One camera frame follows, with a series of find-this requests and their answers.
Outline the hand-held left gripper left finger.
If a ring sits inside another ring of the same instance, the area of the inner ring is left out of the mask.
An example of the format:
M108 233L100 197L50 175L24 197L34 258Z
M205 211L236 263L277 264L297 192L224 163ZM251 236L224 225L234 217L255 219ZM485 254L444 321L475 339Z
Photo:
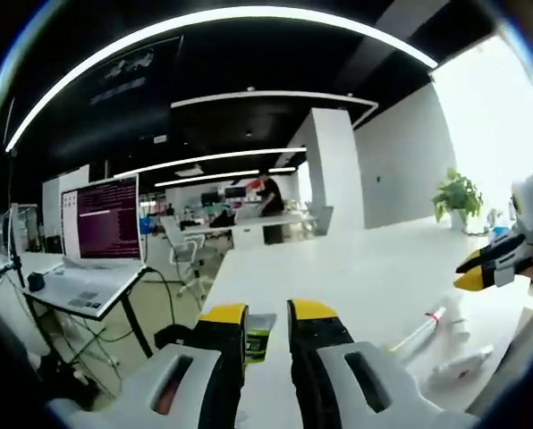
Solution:
M233 428L245 381L249 308L212 307L183 344L170 343L123 382L106 408L56 399L64 428Z

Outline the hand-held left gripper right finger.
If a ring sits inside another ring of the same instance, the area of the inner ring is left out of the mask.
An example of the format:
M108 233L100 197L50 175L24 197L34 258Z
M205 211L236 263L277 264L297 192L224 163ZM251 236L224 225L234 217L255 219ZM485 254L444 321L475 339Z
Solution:
M287 302L291 378L306 428L473 428L478 420L427 400L391 354L355 341L337 313Z

